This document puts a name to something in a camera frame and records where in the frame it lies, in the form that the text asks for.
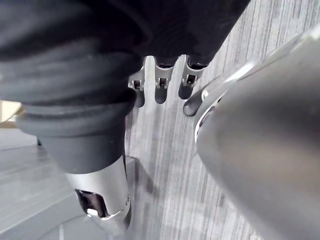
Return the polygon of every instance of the silver metal cylinder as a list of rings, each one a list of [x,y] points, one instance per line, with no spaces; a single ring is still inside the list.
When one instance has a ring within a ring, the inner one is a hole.
[[[92,220],[113,235],[123,234],[131,220],[131,197],[124,159],[99,171],[66,174],[76,190],[82,209]]]
[[[319,56],[320,25],[212,89],[195,117],[202,162],[265,240],[320,239]]]

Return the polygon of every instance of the chrome metal part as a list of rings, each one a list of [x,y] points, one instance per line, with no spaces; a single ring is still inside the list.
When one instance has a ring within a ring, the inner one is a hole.
[[[83,211],[95,223],[115,236],[126,231],[131,220],[131,197],[123,157],[99,171],[66,176]]]
[[[144,91],[145,90],[145,64],[143,63],[143,66],[139,71],[132,74],[129,77],[129,86],[138,91]]]
[[[157,89],[168,89],[174,66],[168,68],[160,67],[157,64],[154,66],[155,87]]]
[[[201,78],[203,72],[205,70],[205,67],[201,69],[193,69],[189,66],[188,58],[186,59],[184,63],[184,69],[182,74],[182,85],[184,87],[190,87],[193,88],[196,84],[196,82]]]
[[[213,93],[216,88],[219,88],[220,85],[237,81],[240,78],[242,78],[245,74],[247,74],[256,64],[258,64],[260,61],[257,59],[252,59],[247,61],[245,64],[242,64],[239,66],[236,65],[233,70],[227,71],[226,73],[223,73],[219,76],[217,76],[212,82],[210,82],[205,88],[202,90],[201,98],[202,101],[205,100],[206,97],[210,95],[210,93]]]
[[[203,164],[264,239],[320,239],[319,33],[224,80],[195,116]]]

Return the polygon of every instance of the curved metal surface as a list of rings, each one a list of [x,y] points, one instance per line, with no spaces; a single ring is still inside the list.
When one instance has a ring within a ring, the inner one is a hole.
[[[122,156],[100,171],[85,174],[67,173],[66,176],[74,189],[102,197],[106,216],[98,215],[99,210],[95,209],[97,204],[99,205],[98,199],[91,200],[93,205],[83,209],[95,223],[115,236],[127,230],[131,220],[131,198]]]
[[[203,163],[266,240],[320,239],[319,33],[272,53],[211,111],[209,94],[196,116]]]

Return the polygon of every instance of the black cover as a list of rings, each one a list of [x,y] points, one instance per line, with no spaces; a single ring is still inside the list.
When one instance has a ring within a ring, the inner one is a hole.
[[[125,128],[115,126],[134,106],[128,76],[143,57],[212,59],[248,2],[1,1],[0,99],[23,103],[18,126],[66,172],[107,167],[124,154]],[[81,148],[93,155],[75,157]],[[96,156],[103,156],[98,166]]]

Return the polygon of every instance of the floor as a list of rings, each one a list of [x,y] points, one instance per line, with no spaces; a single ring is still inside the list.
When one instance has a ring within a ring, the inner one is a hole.
[[[252,0],[196,89],[236,63],[263,58],[319,23],[319,13],[319,0]],[[196,153],[193,119],[184,116],[184,101],[178,98],[183,60],[173,71],[166,103],[158,105],[154,63],[147,59],[145,106],[127,118],[126,154],[139,162],[135,239],[260,240]],[[35,144],[34,137],[18,130],[0,130],[0,232],[13,223],[9,219],[32,214],[36,203],[52,204],[71,191],[64,175]]]

